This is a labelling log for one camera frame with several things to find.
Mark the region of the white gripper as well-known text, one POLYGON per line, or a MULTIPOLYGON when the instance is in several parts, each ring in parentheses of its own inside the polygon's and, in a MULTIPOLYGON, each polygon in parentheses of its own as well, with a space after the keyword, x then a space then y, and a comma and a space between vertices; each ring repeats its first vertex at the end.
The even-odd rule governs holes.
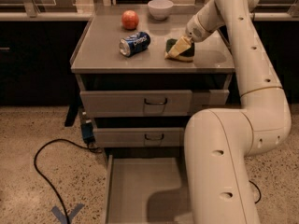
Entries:
POLYGON ((191 59, 192 41, 203 42, 212 35, 214 30, 215 23, 208 17, 193 15, 186 25, 186 36, 167 40, 167 57, 169 59, 191 59))

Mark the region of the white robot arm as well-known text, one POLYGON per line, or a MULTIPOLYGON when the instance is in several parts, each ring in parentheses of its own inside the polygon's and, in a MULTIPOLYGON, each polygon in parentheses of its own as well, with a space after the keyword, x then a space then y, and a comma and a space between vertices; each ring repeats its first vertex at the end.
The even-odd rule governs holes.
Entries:
POLYGON ((168 51, 177 58, 225 26, 241 100, 238 109, 194 114, 184 154, 194 224, 260 224, 244 159, 265 153, 288 136, 286 95, 250 18, 259 0, 210 0, 168 51))

